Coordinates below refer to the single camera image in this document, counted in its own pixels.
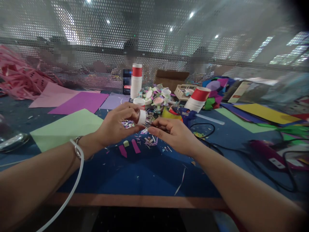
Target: metal mesh screen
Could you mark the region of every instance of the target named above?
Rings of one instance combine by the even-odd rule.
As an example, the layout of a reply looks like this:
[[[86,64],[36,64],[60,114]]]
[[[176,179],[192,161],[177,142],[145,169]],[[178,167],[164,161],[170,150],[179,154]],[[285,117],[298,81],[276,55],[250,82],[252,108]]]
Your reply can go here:
[[[309,32],[285,3],[0,0],[0,43],[70,87],[121,90],[122,69],[138,62],[144,86],[157,69],[187,71],[189,84],[250,78],[269,85],[264,100],[292,99],[309,87]]]

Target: blue table surface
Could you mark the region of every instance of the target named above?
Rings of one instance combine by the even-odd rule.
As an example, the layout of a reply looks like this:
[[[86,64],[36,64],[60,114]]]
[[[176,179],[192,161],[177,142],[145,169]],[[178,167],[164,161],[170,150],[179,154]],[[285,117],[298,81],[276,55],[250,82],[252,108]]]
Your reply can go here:
[[[9,97],[0,98],[0,114],[2,114],[14,129],[29,133],[37,128],[52,123],[64,115],[47,114],[51,108],[28,108],[32,101],[15,101]],[[273,178],[280,181],[287,187],[292,187],[291,181],[286,173],[279,171],[270,164],[263,156],[257,154],[248,146],[249,140],[269,140],[272,142],[281,141],[277,131],[262,133],[251,133],[227,117],[216,111],[201,111],[203,115],[224,121],[225,125],[215,124],[216,131],[208,138],[208,141],[220,144],[233,149],[242,149],[250,153],[252,158]],[[107,110],[98,110],[96,115],[105,118]],[[192,123],[207,122],[203,119],[196,119]],[[199,125],[195,131],[200,133],[209,133],[209,125]],[[76,193],[94,193],[94,194],[124,194],[124,195],[150,195],[150,196],[174,196],[176,189],[181,183],[184,166],[187,167],[183,184],[177,193],[177,196],[183,197],[204,197],[220,198],[220,193],[209,180],[204,171],[197,164],[192,165],[192,159],[181,155],[172,149],[162,152],[167,146],[166,143],[159,140],[158,145],[150,149],[143,143],[144,137],[140,138],[141,145],[138,144],[141,153],[135,154],[131,140],[136,139],[137,135],[132,135],[126,140],[130,146],[126,147],[127,158],[124,158],[115,145],[108,147],[110,151],[103,149],[98,152],[91,161],[84,164],[84,169]],[[222,149],[225,157],[233,163],[253,174],[269,186],[280,191],[282,194],[292,200],[305,200],[302,193],[290,193],[272,183],[245,157],[245,155]],[[31,138],[22,147],[5,154],[0,154],[0,165],[31,158],[40,153],[39,148]],[[76,171],[64,184],[58,192],[70,192],[76,177]],[[296,180],[300,189],[307,191],[306,178],[308,174],[298,172]]]

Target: phone screen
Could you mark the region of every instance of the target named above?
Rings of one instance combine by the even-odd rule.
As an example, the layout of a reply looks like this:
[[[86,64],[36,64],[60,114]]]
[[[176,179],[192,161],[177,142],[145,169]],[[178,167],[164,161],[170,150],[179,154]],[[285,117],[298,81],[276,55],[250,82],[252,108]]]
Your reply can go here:
[[[131,93],[131,75],[132,69],[123,70],[123,94],[130,95]]]

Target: hand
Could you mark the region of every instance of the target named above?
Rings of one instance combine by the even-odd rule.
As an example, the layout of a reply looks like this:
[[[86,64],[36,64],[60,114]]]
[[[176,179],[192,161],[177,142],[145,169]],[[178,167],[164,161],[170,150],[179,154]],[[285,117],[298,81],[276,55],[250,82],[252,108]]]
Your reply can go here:
[[[194,156],[200,152],[201,146],[205,147],[178,119],[157,118],[153,125],[155,127],[149,127],[148,132],[171,145],[181,154]]]
[[[107,147],[111,144],[120,142],[122,139],[135,134],[143,129],[142,125],[137,125],[139,110],[144,110],[144,107],[126,102],[121,104],[114,110],[108,112],[105,117],[102,125],[94,133],[99,143],[104,147]],[[124,120],[133,120],[135,123],[134,127],[124,128],[122,121]]]

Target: person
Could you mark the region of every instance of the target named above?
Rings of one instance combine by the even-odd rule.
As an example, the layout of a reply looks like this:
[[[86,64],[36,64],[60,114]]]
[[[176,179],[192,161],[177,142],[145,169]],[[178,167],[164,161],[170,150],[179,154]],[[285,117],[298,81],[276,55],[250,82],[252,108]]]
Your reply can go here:
[[[121,123],[137,122],[139,109],[132,103],[122,104],[107,114],[96,132],[83,136],[78,145],[85,160],[143,130],[140,125],[125,129]],[[307,219],[291,200],[206,147],[180,120],[157,118],[148,131],[197,161],[248,231],[296,231]],[[0,231],[23,223],[79,166],[74,146],[67,142],[0,172]]]

